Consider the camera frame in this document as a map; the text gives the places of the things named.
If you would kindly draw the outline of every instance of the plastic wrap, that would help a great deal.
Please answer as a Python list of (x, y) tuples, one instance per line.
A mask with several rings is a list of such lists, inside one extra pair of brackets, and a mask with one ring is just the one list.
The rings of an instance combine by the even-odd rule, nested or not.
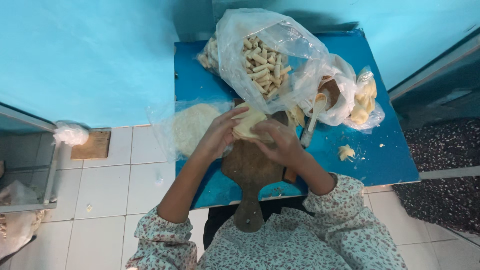
[[(373, 77), (373, 73), (370, 69), (370, 66), (364, 67), (360, 73), (358, 74), (357, 78), (357, 91), (355, 95), (363, 95), (365, 94), (365, 86), (371, 81), (375, 80)], [(380, 104), (375, 102), (375, 107), (369, 113), (368, 119), (366, 122), (362, 124), (357, 124), (352, 121), (351, 116), (348, 116), (344, 121), (343, 124), (356, 129), (365, 134), (372, 134), (372, 128), (376, 126), (380, 126), (380, 123), (384, 120), (385, 113)]]
[[(1, 205), (37, 203), (35, 191), (18, 180), (15, 180), (0, 192)], [(44, 216), (44, 210), (4, 214), (4, 217), (0, 219), (0, 259), (18, 251), (28, 243)]]
[[(233, 108), (220, 99), (170, 101), (146, 108), (147, 118), (160, 150), (168, 162), (186, 160), (196, 148), (213, 119)], [(222, 156), (232, 150), (227, 146)]]
[[(288, 83), (278, 89), (278, 95), (264, 99), (245, 71), (243, 39), (258, 37), (273, 50), (286, 56), (293, 71)], [(255, 109), (273, 114), (288, 110), (310, 97), (318, 88), (323, 75), (331, 73), (326, 46), (303, 26), (288, 16), (264, 9), (225, 11), (216, 25), (216, 40), (212, 37), (197, 58), (208, 70), (216, 72), (215, 45), (218, 51), (218, 74), (237, 94)]]
[[(353, 106), (355, 105), (355, 92), (357, 91), (357, 85), (355, 83), (356, 75), (353, 67), (340, 56), (331, 53), (330, 58), (332, 63), (330, 73), (333, 73), (333, 76), (323, 80), (321, 85), (318, 85), (317, 88), (320, 89), (326, 82), (335, 80), (340, 94), (337, 102), (330, 109), (328, 109), (329, 106), (327, 105), (320, 111), (317, 120), (330, 126), (337, 126), (340, 125), (348, 115), (350, 115)], [(307, 99), (299, 102), (300, 108), (302, 108), (305, 115), (308, 117), (312, 116), (310, 110), (313, 108), (312, 101), (315, 99), (316, 94), (317, 91), (312, 93)]]
[(69, 146), (82, 145), (88, 140), (88, 130), (77, 124), (67, 124), (64, 122), (56, 122), (55, 143), (64, 142)]
[(384, 120), (385, 113), (380, 104), (375, 104), (375, 109), (368, 115), (367, 122), (363, 124), (357, 124), (352, 122), (350, 116), (348, 116), (343, 123), (353, 129), (356, 129), (365, 134), (372, 134), (372, 129), (376, 126), (380, 126), (380, 123)]

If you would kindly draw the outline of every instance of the metal frame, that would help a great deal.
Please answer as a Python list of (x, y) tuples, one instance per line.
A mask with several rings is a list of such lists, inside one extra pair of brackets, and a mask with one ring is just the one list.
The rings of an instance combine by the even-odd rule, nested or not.
[[(13, 118), (23, 123), (32, 125), (41, 130), (45, 130), (51, 133), (55, 133), (54, 130), (57, 128), (53, 124), (50, 124), (48, 122), (45, 122), (43, 120), (37, 119), (29, 115), (23, 114), (16, 110), (12, 110), (2, 105), (0, 105), (0, 116)], [(48, 170), (47, 186), (45, 188), (45, 196), (43, 197), (43, 203), (30, 204), (30, 205), (0, 206), (0, 213), (35, 211), (35, 210), (43, 210), (43, 209), (53, 209), (57, 207), (57, 203), (50, 203), (50, 196), (52, 194), (55, 171), (57, 170), (59, 148), (60, 148), (59, 144), (56, 144), (53, 150), (52, 162), (50, 165), (50, 169)]]
[(480, 49), (480, 34), (471, 37), (453, 51), (445, 54), (438, 60), (434, 60), (434, 63), (430, 64), (408, 80), (396, 85), (390, 92), (388, 92), (390, 100), (394, 100), (408, 91), (422, 85), (477, 49)]
[(421, 179), (439, 179), (439, 178), (452, 178), (452, 177), (466, 177), (480, 175), (480, 166), (456, 168), (432, 172), (421, 172)]

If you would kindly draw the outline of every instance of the hand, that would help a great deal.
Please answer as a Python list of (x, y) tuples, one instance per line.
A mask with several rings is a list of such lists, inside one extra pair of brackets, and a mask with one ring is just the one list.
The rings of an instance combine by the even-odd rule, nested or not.
[(248, 107), (232, 109), (215, 118), (198, 143), (197, 148), (195, 148), (192, 157), (199, 156), (209, 162), (213, 162), (220, 157), (225, 147), (234, 140), (233, 127), (241, 121), (241, 118), (232, 119), (232, 117), (246, 112), (248, 109)]
[(296, 168), (308, 155), (303, 149), (295, 131), (277, 120), (265, 120), (256, 124), (252, 131), (267, 132), (275, 140), (277, 148), (270, 149), (257, 139), (251, 139), (271, 160), (285, 167)]

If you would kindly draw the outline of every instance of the speckled fabric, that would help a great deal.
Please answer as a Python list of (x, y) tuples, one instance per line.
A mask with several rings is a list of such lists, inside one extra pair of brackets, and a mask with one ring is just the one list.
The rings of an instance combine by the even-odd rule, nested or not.
[(409, 216), (480, 234), (480, 176), (428, 179), (393, 189)]
[(403, 134), (419, 172), (480, 165), (480, 119), (457, 119)]
[[(456, 119), (404, 135), (420, 172), (480, 165), (480, 119)], [(422, 180), (393, 190), (409, 216), (480, 234), (480, 176)]]
[(158, 269), (406, 269), (386, 226), (363, 205), (363, 184), (336, 175), (327, 195), (309, 193), (303, 205), (315, 217), (291, 208), (272, 214), (254, 233), (228, 219), (197, 263), (189, 242), (192, 226), (168, 222), (152, 209), (138, 222), (137, 252), (127, 268)]

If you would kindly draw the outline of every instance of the person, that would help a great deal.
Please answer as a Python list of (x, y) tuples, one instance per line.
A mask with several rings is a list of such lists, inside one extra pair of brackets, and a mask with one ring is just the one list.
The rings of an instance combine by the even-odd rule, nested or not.
[(244, 233), (228, 219), (197, 263), (189, 242), (190, 205), (209, 165), (234, 141), (233, 116), (217, 117), (160, 204), (138, 222), (136, 253), (127, 268), (157, 269), (405, 269), (406, 265), (386, 226), (363, 205), (363, 184), (352, 177), (327, 173), (300, 145), (295, 132), (275, 120), (256, 124), (277, 147), (252, 140), (271, 160), (293, 168), (309, 187), (304, 207), (315, 213), (283, 208), (260, 230)]

